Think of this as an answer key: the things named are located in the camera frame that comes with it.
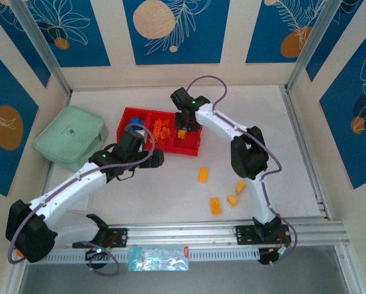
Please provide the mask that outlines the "red three-compartment tray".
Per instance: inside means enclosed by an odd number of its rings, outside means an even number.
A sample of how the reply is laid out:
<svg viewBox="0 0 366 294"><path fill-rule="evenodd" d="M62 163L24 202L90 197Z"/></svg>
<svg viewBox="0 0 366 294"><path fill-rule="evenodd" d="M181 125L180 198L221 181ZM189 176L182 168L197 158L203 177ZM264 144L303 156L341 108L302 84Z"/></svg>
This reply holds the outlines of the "red three-compartment tray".
<svg viewBox="0 0 366 294"><path fill-rule="evenodd" d="M130 124L130 119L134 116L138 116L144 121L144 126L147 127L151 132L154 128L154 123L156 119L161 119L163 121L162 130L167 128L164 126L164 121L169 119L171 121L170 137L166 145L160 145L157 143L159 136L155 137L157 149L161 149L166 153L175 153L186 156L197 156L200 148L201 142L201 131L188 132L184 139L177 137L178 130L175 128L175 114L172 112L159 111L159 110L148 110L141 108L131 108L126 107L122 114L120 123L116 131L116 138L120 139L124 132L126 125Z"/></svg>

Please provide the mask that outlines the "mint green zip pouch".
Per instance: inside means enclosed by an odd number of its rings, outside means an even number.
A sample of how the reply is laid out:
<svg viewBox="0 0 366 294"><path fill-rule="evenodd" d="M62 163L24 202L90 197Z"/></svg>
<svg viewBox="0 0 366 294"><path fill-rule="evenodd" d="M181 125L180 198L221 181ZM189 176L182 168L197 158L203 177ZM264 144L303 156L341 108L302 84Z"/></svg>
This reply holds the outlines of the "mint green zip pouch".
<svg viewBox="0 0 366 294"><path fill-rule="evenodd" d="M69 105L34 140L34 147L54 164L77 172L107 137L101 116Z"/></svg>

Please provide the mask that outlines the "light blue snack packet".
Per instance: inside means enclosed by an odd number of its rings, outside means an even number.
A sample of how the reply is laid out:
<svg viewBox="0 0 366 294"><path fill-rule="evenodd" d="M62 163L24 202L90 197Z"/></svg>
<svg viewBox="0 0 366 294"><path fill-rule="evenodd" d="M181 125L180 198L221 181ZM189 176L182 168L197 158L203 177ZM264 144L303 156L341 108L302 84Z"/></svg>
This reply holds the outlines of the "light blue snack packet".
<svg viewBox="0 0 366 294"><path fill-rule="evenodd" d="M188 271L187 246L136 246L129 250L129 271Z"/></svg>

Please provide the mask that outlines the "left green-lit controller board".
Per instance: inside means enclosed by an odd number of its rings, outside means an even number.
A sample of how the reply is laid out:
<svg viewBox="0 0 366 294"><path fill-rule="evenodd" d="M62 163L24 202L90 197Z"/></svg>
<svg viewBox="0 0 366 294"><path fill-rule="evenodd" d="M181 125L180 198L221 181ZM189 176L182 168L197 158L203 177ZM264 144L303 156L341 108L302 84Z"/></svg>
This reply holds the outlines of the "left green-lit controller board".
<svg viewBox="0 0 366 294"><path fill-rule="evenodd" d="M91 271L100 270L107 265L107 257L103 249L94 247L85 253L85 262Z"/></svg>

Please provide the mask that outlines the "green-lit controller board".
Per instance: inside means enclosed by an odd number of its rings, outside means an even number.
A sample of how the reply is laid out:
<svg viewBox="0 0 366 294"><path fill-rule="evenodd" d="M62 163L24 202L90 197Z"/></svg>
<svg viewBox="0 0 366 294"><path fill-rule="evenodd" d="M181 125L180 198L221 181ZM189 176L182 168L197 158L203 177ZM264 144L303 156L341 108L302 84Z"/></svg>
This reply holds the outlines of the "green-lit controller board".
<svg viewBox="0 0 366 294"><path fill-rule="evenodd" d="M262 265L273 266L279 258L287 251L286 246L280 248L262 248L259 249L260 259L258 260Z"/></svg>
<svg viewBox="0 0 366 294"><path fill-rule="evenodd" d="M91 271L100 270L107 265L107 257L103 249L94 247L85 253L85 262Z"/></svg>

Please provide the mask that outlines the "right green-lit controller board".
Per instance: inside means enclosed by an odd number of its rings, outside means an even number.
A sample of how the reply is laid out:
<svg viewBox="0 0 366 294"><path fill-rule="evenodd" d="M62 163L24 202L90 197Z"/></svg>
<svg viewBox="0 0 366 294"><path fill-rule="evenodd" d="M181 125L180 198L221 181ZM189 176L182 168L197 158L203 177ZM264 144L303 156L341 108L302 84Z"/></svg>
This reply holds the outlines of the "right green-lit controller board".
<svg viewBox="0 0 366 294"><path fill-rule="evenodd" d="M287 251L286 246L280 248L262 248L259 249L260 259L258 260L262 265L273 266L279 258Z"/></svg>

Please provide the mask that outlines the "aluminium mounting rail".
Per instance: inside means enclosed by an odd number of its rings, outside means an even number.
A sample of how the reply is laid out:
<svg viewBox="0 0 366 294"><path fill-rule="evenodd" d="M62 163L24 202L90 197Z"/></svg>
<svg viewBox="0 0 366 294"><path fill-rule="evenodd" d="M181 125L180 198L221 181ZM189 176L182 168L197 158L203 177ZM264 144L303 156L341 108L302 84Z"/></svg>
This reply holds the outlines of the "aluminium mounting rail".
<svg viewBox="0 0 366 294"><path fill-rule="evenodd" d="M349 244L343 222L323 218L291 219L289 233L299 246L333 246ZM121 224L109 228L127 228L127 245L237 246L233 228L254 225L252 220L187 222L175 224ZM270 247L271 245L241 245Z"/></svg>

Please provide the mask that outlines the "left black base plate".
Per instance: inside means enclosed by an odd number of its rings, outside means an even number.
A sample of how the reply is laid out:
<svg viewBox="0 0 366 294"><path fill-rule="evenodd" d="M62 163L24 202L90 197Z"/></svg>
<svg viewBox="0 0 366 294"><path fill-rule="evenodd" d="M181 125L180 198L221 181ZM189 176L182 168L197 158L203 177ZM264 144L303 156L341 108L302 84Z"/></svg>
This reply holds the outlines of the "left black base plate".
<svg viewBox="0 0 366 294"><path fill-rule="evenodd" d="M127 245L127 228L100 229L90 243L102 247L123 248Z"/></svg>

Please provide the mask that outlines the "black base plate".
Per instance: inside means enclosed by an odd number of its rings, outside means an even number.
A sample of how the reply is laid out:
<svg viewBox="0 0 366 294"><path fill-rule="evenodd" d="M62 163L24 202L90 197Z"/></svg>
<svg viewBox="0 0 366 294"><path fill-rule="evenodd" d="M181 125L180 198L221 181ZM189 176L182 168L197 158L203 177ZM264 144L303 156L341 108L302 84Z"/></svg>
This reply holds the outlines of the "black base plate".
<svg viewBox="0 0 366 294"><path fill-rule="evenodd" d="M264 237L260 237L254 225L237 225L233 228L238 245L279 245L290 244L289 227L282 224L278 229L272 229Z"/></svg>
<svg viewBox="0 0 366 294"><path fill-rule="evenodd" d="M100 229L90 243L102 247L123 248L127 245L127 228Z"/></svg>

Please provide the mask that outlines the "aluminium side rail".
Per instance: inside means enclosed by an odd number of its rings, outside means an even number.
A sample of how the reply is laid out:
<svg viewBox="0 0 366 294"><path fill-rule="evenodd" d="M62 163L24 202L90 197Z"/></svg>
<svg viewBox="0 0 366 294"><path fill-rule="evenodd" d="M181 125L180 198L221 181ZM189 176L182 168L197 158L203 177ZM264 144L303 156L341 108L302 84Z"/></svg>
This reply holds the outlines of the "aluminium side rail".
<svg viewBox="0 0 366 294"><path fill-rule="evenodd" d="M48 170L47 170L46 177L45 177L45 180L44 180L44 184L42 186L42 190L41 190L41 193L40 193L41 195L44 195L49 191L49 186L50 186L51 177L52 177L52 174L53 174L53 169L54 169L54 163L49 162Z"/></svg>
<svg viewBox="0 0 366 294"><path fill-rule="evenodd" d="M280 85L280 92L286 107L286 111L288 113L289 116L289 120L291 122L296 140L297 140L297 144L299 146L301 155L302 155L302 160L304 162L305 165L305 169L307 171L308 174L308 178L310 180L312 189L314 191L314 195L315 195L315 199L317 202L317 205L319 207L319 211L321 212L321 217L327 219L327 220L331 220L332 216L328 210L327 207L327 202L326 199L324 197L324 193L323 193L323 188L322 185L319 181L319 177L318 174L315 170L314 164L312 162L312 158L310 156L310 150L308 148L305 136L304 136L304 132L302 130L298 115L297 115L297 111L294 107L292 98L289 94L289 92L286 90L286 86L285 85Z"/></svg>

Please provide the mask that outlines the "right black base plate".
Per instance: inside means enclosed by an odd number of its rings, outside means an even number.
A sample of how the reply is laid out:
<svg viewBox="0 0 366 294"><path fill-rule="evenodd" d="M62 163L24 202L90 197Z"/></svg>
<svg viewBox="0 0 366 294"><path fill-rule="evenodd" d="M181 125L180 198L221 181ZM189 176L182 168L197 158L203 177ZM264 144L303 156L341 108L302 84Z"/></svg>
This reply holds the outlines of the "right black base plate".
<svg viewBox="0 0 366 294"><path fill-rule="evenodd" d="M290 244L289 227L282 224L278 229L272 229L264 237L260 237L254 225L237 225L233 228L238 245L279 245Z"/></svg>

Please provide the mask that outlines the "aluminium frame post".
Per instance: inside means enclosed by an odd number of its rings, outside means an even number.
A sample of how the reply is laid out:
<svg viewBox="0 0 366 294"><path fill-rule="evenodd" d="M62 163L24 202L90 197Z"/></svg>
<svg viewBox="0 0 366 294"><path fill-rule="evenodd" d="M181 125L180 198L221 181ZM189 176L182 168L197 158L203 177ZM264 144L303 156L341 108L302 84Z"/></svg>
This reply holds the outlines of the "aluminium frame post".
<svg viewBox="0 0 366 294"><path fill-rule="evenodd" d="M326 0L323 10L318 15L317 21L306 41L296 64L291 72L291 75L287 79L285 85L285 91L290 94L291 91L297 85L299 78L304 73L308 62L311 60L315 50L317 49L320 41L323 38L324 33L329 27L336 11L338 10L342 0Z"/></svg>
<svg viewBox="0 0 366 294"><path fill-rule="evenodd" d="M71 98L72 88L26 4L22 0L8 0L8 3L51 75L55 78L66 97Z"/></svg>

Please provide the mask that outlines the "aluminium frame leg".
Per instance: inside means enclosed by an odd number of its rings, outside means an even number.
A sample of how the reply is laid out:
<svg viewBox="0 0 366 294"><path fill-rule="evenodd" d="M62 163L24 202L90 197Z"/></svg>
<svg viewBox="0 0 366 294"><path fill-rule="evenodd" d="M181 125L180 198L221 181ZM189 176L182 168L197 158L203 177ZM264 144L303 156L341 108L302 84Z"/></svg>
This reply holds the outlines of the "aluminium frame leg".
<svg viewBox="0 0 366 294"><path fill-rule="evenodd" d="M348 289L348 293L363 294L347 246L335 245L334 248L337 254L338 262L340 264L342 275L346 283L346 287Z"/></svg>
<svg viewBox="0 0 366 294"><path fill-rule="evenodd" d="M23 261L13 265L9 271L6 286L2 290L2 294L18 294L23 280L27 262Z"/></svg>

